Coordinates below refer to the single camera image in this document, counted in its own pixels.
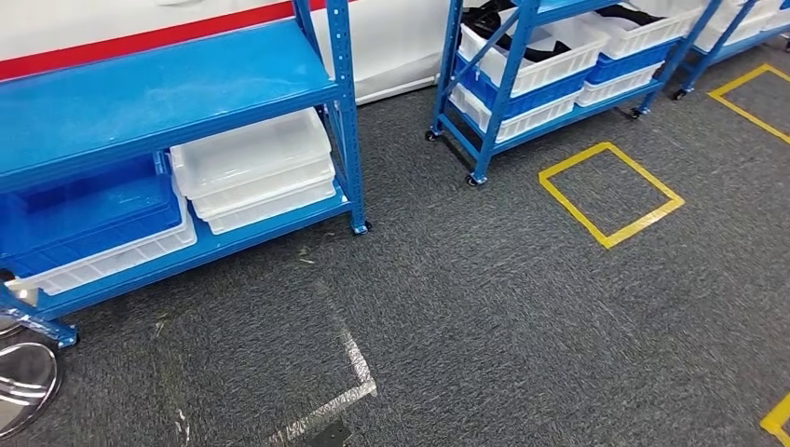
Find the white plastic bin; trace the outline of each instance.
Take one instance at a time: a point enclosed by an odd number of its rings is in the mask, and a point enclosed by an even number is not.
[[[576,104],[588,107],[597,102],[606,101],[622,93],[640,88],[653,78],[664,62],[651,65],[642,70],[620,76],[603,84],[584,83],[584,90],[576,99]]]
[[[776,11],[763,25],[763,31],[775,30],[787,24],[790,24],[790,7]]]
[[[559,100],[536,107],[529,112],[502,121],[502,125],[499,127],[499,134],[497,135],[497,142],[505,142],[530,129],[534,129],[571,112],[573,110],[574,100],[580,93],[581,90],[560,98]],[[450,94],[450,101],[456,105],[458,110],[468,115],[472,121],[477,124],[480,130],[486,131],[488,129],[488,122],[491,120],[491,111],[470,91],[458,85]]]
[[[685,36],[702,13],[702,7],[694,0],[629,0],[620,5],[666,19],[629,31],[622,26],[622,19],[601,17],[595,12],[579,16],[593,28],[609,35],[609,43],[603,52],[611,59],[622,59]]]
[[[500,13],[503,23],[514,10],[509,9]],[[514,25],[508,33],[513,32],[517,25]],[[467,61],[471,61],[483,49],[486,40],[466,25],[461,25],[461,33],[463,35],[458,53]],[[570,18],[536,28],[530,36],[528,46],[535,49],[553,49],[554,42],[557,40],[561,40],[572,49],[541,62],[522,59],[521,68],[513,84],[511,93],[513,98],[593,67],[598,61],[601,48],[606,45],[607,37],[606,34],[594,30],[581,20]],[[480,69],[491,78],[495,86],[499,87],[507,61],[508,51],[494,45],[480,60]]]
[[[199,199],[202,206],[195,205],[195,214],[200,219],[208,220],[213,216],[227,213],[237,208],[243,208],[255,202],[260,202],[274,196],[287,194],[289,191],[302,188],[334,178],[334,163],[328,154],[309,161],[299,168],[289,169],[279,174],[264,177],[261,180],[245,183],[242,186],[225,189],[211,195],[211,203],[206,206],[205,198]]]
[[[19,288],[39,288],[47,295],[56,295],[195,244],[198,237],[192,216],[187,211],[186,199],[175,184],[173,189],[181,209],[181,224],[178,226],[33,277],[18,279]]]
[[[702,2],[705,5],[707,4],[707,0],[702,0]],[[745,3],[746,0],[722,0],[721,5],[711,18],[709,24],[715,25],[717,29],[726,30],[729,24],[735,20],[738,13],[741,12],[743,4]],[[757,0],[743,22],[765,19],[767,16],[773,15],[779,11],[781,4],[782,0]]]
[[[333,179],[313,183],[282,196],[271,197],[243,208],[206,219],[215,235],[254,224],[270,217],[306,207],[335,195]]]
[[[725,42],[724,46],[726,47],[727,45],[735,44],[759,34],[763,31],[763,29],[765,29],[766,25],[769,23],[774,14],[775,12],[742,21],[738,28],[729,37],[729,39],[727,39],[727,42]],[[702,51],[710,51],[721,37],[721,34],[723,34],[728,27],[729,23],[722,24],[713,21],[709,22],[708,25],[701,31],[700,36],[697,37],[697,41],[694,42],[694,45]]]
[[[201,218],[326,174],[326,130],[312,108],[170,149],[173,175]]]

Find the shelf upright post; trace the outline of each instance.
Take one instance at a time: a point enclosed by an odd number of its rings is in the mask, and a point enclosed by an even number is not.
[[[691,28],[691,31],[688,32],[688,35],[680,42],[680,45],[674,49],[672,57],[661,68],[661,75],[659,76],[658,80],[662,85],[669,81],[669,78],[672,77],[678,65],[680,65],[680,63],[686,58],[691,46],[694,45],[694,42],[697,41],[697,37],[700,36],[702,30],[705,28],[705,26],[707,26],[708,21],[710,21],[715,12],[718,10],[719,5],[721,5],[721,1],[722,0],[709,1],[708,7],[704,12],[702,12],[702,15],[694,24],[694,27]],[[639,115],[644,115],[650,111],[650,104],[653,103],[653,100],[656,98],[658,93],[659,91],[656,90],[647,94],[639,107],[636,108],[636,111]]]
[[[444,51],[439,72],[439,88],[437,89],[436,102],[433,103],[433,120],[429,130],[434,136],[441,135],[443,131],[439,117],[444,114],[444,110],[447,107],[449,92],[445,94],[445,91],[452,80],[453,65],[455,64],[456,50],[458,49],[458,36],[461,33],[463,9],[463,0],[450,0],[450,7],[447,12],[447,28],[444,31]]]
[[[327,0],[329,41],[332,46],[334,82],[340,86],[340,97],[326,104],[330,114],[340,115],[339,127],[334,129],[345,176],[346,194],[351,202],[351,229],[367,233],[362,196],[360,142],[357,133],[357,102],[354,93],[354,67],[351,63],[351,31],[347,0]]]
[[[307,42],[310,43],[310,46],[313,47],[313,50],[318,54],[319,59],[321,59],[319,41],[316,38],[316,29],[313,27],[313,20],[310,17],[310,4],[307,0],[291,0],[291,6],[293,8],[293,17],[296,19],[296,23],[299,25],[299,28],[302,29],[302,33],[307,37]]]
[[[491,108],[491,119],[488,121],[488,128],[483,137],[480,154],[478,154],[474,163],[474,170],[470,174],[470,183],[483,184],[488,180],[485,174],[488,171],[491,157],[494,155],[494,146],[497,144],[497,135],[502,125],[502,116],[504,116],[505,107],[511,98],[516,75],[518,75],[519,68],[521,68],[527,41],[537,22],[539,7],[540,0],[524,0],[514,12],[514,14],[518,15],[516,32],[513,35],[508,61],[505,64],[505,72],[502,74],[502,80],[499,82],[494,107]]]
[[[721,0],[711,0],[711,3],[713,2],[717,2],[716,8],[718,8],[718,5],[721,3]],[[743,4],[743,7],[738,12],[738,15],[735,16],[735,19],[733,19],[732,22],[729,24],[727,30],[723,34],[721,34],[721,36],[716,41],[714,47],[711,48],[711,50],[708,51],[707,54],[703,55],[702,58],[699,59],[696,64],[694,64],[693,70],[690,71],[688,77],[686,78],[686,81],[683,83],[683,86],[681,86],[680,88],[681,91],[684,92],[683,94],[690,93],[691,91],[694,90],[694,83],[697,82],[697,79],[700,78],[702,73],[704,73],[705,70],[707,70],[708,67],[714,63],[715,58],[718,56],[719,51],[721,51],[721,48],[724,46],[724,44],[727,43],[729,37],[732,36],[733,33],[735,33],[735,30],[738,29],[738,26],[741,24],[743,19],[746,18],[746,16],[749,14],[749,12],[752,10],[752,8],[755,6],[756,3],[757,0],[746,0],[746,3]]]
[[[74,326],[37,317],[35,307],[18,299],[2,282],[0,282],[0,314],[14,319],[21,326],[57,340],[58,347],[76,343]]]

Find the gray carpet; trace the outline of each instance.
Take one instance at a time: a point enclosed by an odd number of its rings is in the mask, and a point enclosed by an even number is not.
[[[498,156],[480,189],[423,140],[435,90],[361,108],[371,234],[333,219],[72,315],[60,395],[5,445],[266,445],[358,384],[346,328],[378,386],[349,446],[778,447],[758,422],[790,392],[790,146],[705,92],[790,73],[781,45]],[[538,184],[604,141],[686,200],[610,251]],[[663,203],[588,162],[556,184],[602,229]]]

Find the yellow tape square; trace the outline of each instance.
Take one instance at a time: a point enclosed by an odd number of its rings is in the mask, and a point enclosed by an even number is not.
[[[782,140],[784,140],[784,142],[787,142],[788,144],[790,144],[790,135],[787,135],[786,133],[782,132],[781,130],[778,130],[774,126],[772,126],[772,125],[766,123],[765,121],[761,120],[760,118],[758,118],[758,117],[746,112],[741,107],[735,105],[733,102],[730,102],[729,100],[724,98],[724,95],[726,95],[727,93],[731,92],[735,88],[738,88],[738,87],[742,86],[743,84],[746,84],[747,82],[755,79],[756,77],[758,77],[758,76],[760,76],[760,75],[762,75],[764,73],[772,73],[774,75],[779,76],[781,79],[784,79],[785,81],[790,82],[790,75],[784,74],[784,73],[780,72],[779,70],[771,67],[770,65],[764,63],[764,64],[760,65],[759,67],[755,68],[755,70],[752,70],[751,72],[749,72],[747,74],[744,74],[743,76],[741,76],[741,77],[739,77],[739,78],[737,78],[737,79],[735,79],[733,81],[730,81],[727,84],[725,84],[725,85],[717,88],[716,90],[708,93],[708,95],[710,95],[711,98],[717,100],[718,102],[721,102],[722,104],[724,104],[727,108],[729,108],[730,110],[732,110],[736,114],[738,114],[740,116],[743,116],[744,118],[748,119],[750,122],[755,124],[756,126],[759,126],[760,128],[764,129],[766,132],[770,133],[771,135],[777,136],[777,137],[781,138]]]
[[[624,228],[616,231],[612,235],[605,235],[595,226],[594,223],[590,221],[584,214],[579,211],[576,206],[570,202],[570,200],[563,195],[550,181],[550,178],[554,175],[581,163],[582,161],[590,158],[591,156],[595,156],[600,154],[604,151],[610,151],[612,154],[617,156],[620,160],[622,160],[626,165],[628,165],[631,169],[638,172],[642,177],[645,178],[650,184],[656,187],[659,191],[664,193],[665,196],[669,197],[669,201],[663,205],[661,205],[657,210],[652,211],[648,215],[641,217],[634,221],[633,223],[625,226]],[[562,161],[548,169],[543,170],[538,175],[538,180],[540,184],[549,191],[558,202],[563,204],[563,206],[571,213],[573,217],[576,218],[585,228],[592,234],[595,239],[601,243],[607,249],[611,249],[615,245],[621,243],[623,240],[635,235],[636,233],[644,230],[648,226],[654,224],[670,212],[677,210],[684,203],[685,200],[680,198],[679,195],[675,194],[671,189],[669,189],[664,183],[662,183],[659,179],[654,177],[651,173],[647,172],[644,168],[639,166],[635,161],[633,161],[629,156],[625,155],[617,146],[612,144],[611,142],[602,142],[596,144],[595,146],[584,150],[574,156],[571,156],[569,159]]]
[[[790,435],[782,429],[790,420],[790,394],[784,397],[773,410],[760,421],[764,430],[775,436],[784,447],[790,447]]]

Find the blue shelf board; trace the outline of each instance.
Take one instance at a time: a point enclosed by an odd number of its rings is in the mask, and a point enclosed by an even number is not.
[[[0,82],[0,192],[330,102],[339,92],[293,19]]]
[[[41,292],[37,307],[39,312],[36,315],[44,319],[60,318],[349,211],[351,202],[345,199],[343,190],[337,182],[334,184],[334,189],[337,194],[321,202],[221,235],[214,235],[208,224],[196,217],[190,207],[197,232],[195,245],[57,295],[48,296]]]
[[[512,0],[515,5],[530,1],[540,1],[536,25],[567,19],[619,3],[619,0]]]
[[[782,34],[782,33],[788,32],[788,31],[790,31],[790,24],[783,25],[783,26],[780,26],[779,28],[774,28],[772,30],[764,31],[764,32],[762,32],[760,34],[757,34],[757,35],[754,35],[752,37],[749,37],[748,39],[743,39],[740,42],[736,42],[734,44],[727,45],[726,47],[722,47],[719,50],[718,54],[715,55],[715,57],[713,58],[711,63],[717,63],[717,62],[721,62],[721,61],[723,61],[725,59],[729,59],[729,58],[731,58],[731,57],[733,57],[733,56],[735,56],[737,54],[743,53],[747,49],[750,49],[750,48],[753,48],[753,47],[756,47],[756,46],[762,44],[763,42],[771,39],[772,37],[775,37],[775,36],[777,36],[779,34]],[[696,51],[697,53],[702,54],[703,56],[708,54],[707,51],[705,51],[705,50],[703,50],[703,49],[701,49],[699,47],[696,47],[696,46],[692,47],[692,49],[694,51]]]
[[[640,88],[636,88],[631,91],[627,91],[618,96],[615,96],[614,98],[610,98],[608,100],[598,102],[596,104],[587,107],[579,107],[578,105],[576,105],[573,111],[571,111],[569,114],[562,115],[554,119],[553,121],[549,121],[548,123],[542,126],[538,126],[534,129],[531,129],[526,133],[523,133],[515,138],[507,140],[506,142],[498,143],[496,146],[494,146],[494,154],[499,154],[509,149],[512,149],[518,145],[524,144],[525,142],[530,142],[538,137],[546,135],[549,132],[552,132],[559,128],[563,128],[569,124],[573,124],[584,118],[593,115],[598,115],[601,112],[613,108],[614,106],[616,106],[621,102],[628,101],[629,99],[637,96],[647,95],[656,90],[659,90],[661,87],[663,87],[663,83],[659,82],[656,79],[653,79],[652,81],[650,81],[649,84],[646,84]]]

